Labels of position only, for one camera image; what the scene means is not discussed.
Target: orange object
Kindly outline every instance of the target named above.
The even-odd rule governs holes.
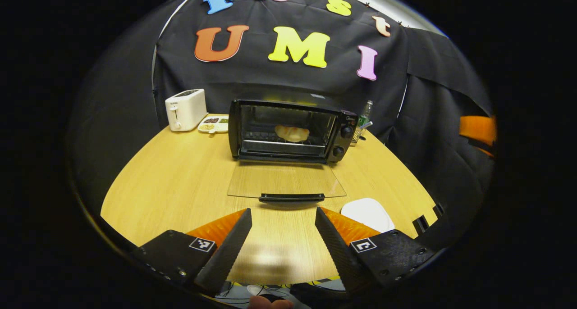
[[[459,135],[465,136],[485,145],[493,147],[497,141],[497,124],[495,116],[488,118],[486,116],[462,116],[460,120]],[[485,154],[493,156],[488,151],[479,148]]]
[[[225,215],[222,218],[216,219],[211,223],[202,225],[193,231],[189,231],[186,235],[208,239],[209,241],[214,241],[217,246],[222,245],[224,239],[228,236],[234,225],[237,224],[238,219],[247,209],[242,209],[235,213]]]
[[[358,241],[359,239],[373,237],[381,234],[371,227],[367,227],[358,221],[347,218],[342,214],[330,211],[323,207],[319,207],[326,214],[330,223],[339,232],[340,237],[344,240],[344,243],[348,246],[351,241]]]

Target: green bottle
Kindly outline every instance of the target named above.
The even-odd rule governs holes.
[[[355,134],[353,135],[353,141],[352,144],[355,144],[359,141],[359,137],[362,134],[362,129],[361,127],[368,123],[371,117],[371,111],[373,111],[373,101],[368,101],[365,105],[365,108],[363,109],[361,115],[359,115],[359,121],[357,124],[357,128],[355,130]]]

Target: toaster oven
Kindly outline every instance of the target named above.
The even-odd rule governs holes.
[[[317,94],[245,95],[230,106],[230,150],[236,159],[336,163],[357,122],[356,114]]]

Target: yellow letter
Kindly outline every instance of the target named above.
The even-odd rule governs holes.
[[[326,9],[333,13],[337,13],[344,16],[351,15],[351,5],[344,0],[328,0]]]
[[[307,57],[302,60],[305,65],[313,67],[326,68],[324,61],[324,52],[326,43],[330,41],[330,37],[319,32],[312,32],[304,41],[301,41],[297,31],[292,27],[277,26],[274,31],[278,33],[276,37],[275,50],[268,55],[269,60],[273,61],[287,61],[289,56],[286,54],[288,48],[294,62],[299,62],[301,58],[307,53]]]

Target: wooden table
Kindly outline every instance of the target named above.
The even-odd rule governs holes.
[[[318,205],[340,212],[347,202],[373,198],[396,229],[416,237],[414,219],[424,215],[429,224],[437,220],[433,200],[383,143],[367,131],[363,135],[366,141],[350,147],[343,160],[331,166],[346,196]],[[227,280],[280,285],[337,276],[315,227],[316,204],[290,209],[229,196],[238,166],[226,133],[172,132],[166,127],[118,174],[101,216],[126,239],[143,245],[167,229],[186,233],[251,208],[253,226]]]

